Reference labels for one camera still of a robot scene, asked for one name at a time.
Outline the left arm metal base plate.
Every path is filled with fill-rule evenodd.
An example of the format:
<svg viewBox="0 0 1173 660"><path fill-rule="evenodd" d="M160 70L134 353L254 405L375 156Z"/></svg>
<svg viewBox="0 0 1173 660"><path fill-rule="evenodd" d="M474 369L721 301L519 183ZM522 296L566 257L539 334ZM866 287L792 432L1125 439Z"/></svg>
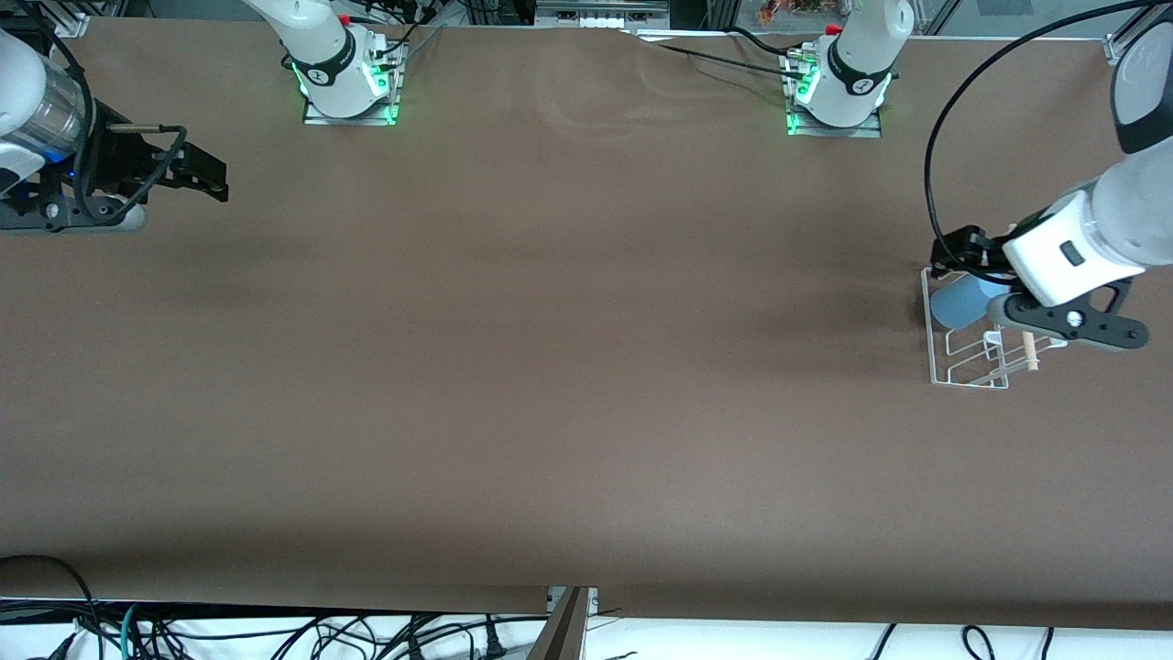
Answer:
<svg viewBox="0 0 1173 660"><path fill-rule="evenodd" d="M792 137L882 137L880 106L884 101L884 87L891 79L884 79L879 91L870 91L865 96L834 91L833 87L842 87L842 83L833 75L821 72L818 66L818 52L811 50L812 45L807 42L801 49L788 49L778 57L784 70L787 131ZM861 121L855 125L827 124L808 106L812 100L818 101L818 108L830 110L834 117L855 117Z"/></svg>

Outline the brown paper table cover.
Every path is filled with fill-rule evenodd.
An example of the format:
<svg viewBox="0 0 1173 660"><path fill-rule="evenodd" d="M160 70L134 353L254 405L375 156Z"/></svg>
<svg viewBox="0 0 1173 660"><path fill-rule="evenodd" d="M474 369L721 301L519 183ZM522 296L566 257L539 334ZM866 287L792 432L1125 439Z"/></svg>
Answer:
<svg viewBox="0 0 1173 660"><path fill-rule="evenodd" d="M231 199L0 237L0 556L107 599L1173 630L1173 272L1141 351L931 385L936 114L879 140L611 30L445 28L396 125L303 125L262 22L106 18L96 95Z"/></svg>

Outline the grey metal table beam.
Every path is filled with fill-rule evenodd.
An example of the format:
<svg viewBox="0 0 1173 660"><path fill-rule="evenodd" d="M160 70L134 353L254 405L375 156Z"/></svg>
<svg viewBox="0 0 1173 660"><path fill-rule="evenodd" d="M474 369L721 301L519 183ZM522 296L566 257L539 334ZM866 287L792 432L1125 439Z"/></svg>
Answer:
<svg viewBox="0 0 1173 660"><path fill-rule="evenodd" d="M549 617L526 660L583 660L586 622L598 614L597 588L548 588Z"/></svg>

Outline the light blue plastic cup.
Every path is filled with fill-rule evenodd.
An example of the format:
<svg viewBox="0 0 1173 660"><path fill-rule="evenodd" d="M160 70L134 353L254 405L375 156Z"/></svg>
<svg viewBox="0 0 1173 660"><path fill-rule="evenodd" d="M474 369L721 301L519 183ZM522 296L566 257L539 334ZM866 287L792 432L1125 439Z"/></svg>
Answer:
<svg viewBox="0 0 1173 660"><path fill-rule="evenodd" d="M947 329L964 329L986 317L989 302L1010 290L1010 285L1001 281L977 279L971 274L960 275L930 295L930 317Z"/></svg>

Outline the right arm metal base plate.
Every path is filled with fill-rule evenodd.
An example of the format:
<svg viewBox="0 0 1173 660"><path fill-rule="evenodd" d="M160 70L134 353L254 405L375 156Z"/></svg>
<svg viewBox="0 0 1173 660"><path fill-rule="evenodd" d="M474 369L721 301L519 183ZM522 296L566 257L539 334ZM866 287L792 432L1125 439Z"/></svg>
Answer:
<svg viewBox="0 0 1173 660"><path fill-rule="evenodd" d="M318 88L298 75L306 125L395 125L411 45L369 32L362 56L340 72L335 86Z"/></svg>

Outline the white power strip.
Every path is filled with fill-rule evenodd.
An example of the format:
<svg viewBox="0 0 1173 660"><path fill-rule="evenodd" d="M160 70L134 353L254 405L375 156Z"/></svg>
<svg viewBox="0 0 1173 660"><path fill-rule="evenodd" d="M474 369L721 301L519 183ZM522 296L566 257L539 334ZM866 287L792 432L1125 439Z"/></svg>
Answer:
<svg viewBox="0 0 1173 660"><path fill-rule="evenodd" d="M535 0L536 27L671 28L669 0Z"/></svg>

